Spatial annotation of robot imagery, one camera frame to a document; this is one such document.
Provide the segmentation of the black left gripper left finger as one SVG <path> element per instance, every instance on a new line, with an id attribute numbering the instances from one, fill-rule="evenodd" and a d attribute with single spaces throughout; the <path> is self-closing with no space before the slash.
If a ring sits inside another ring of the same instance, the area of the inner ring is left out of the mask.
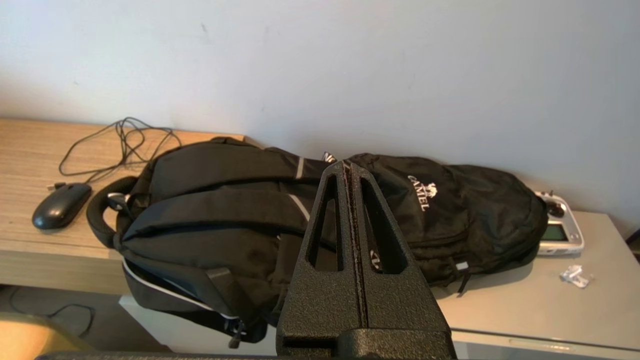
<path id="1" fill-rule="evenodd" d="M 361 325 L 351 167 L 336 162 L 324 171 L 279 317 L 279 342 L 333 342 Z M 329 203 L 334 203 L 336 271 L 318 268 Z"/>

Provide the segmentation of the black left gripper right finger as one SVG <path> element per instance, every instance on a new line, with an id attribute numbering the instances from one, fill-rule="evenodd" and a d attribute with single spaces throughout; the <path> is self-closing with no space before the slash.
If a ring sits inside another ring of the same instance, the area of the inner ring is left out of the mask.
<path id="1" fill-rule="evenodd" d="M 403 335 L 449 335 L 450 326 L 374 176 L 354 162 L 350 164 L 350 216 L 364 328 Z"/>

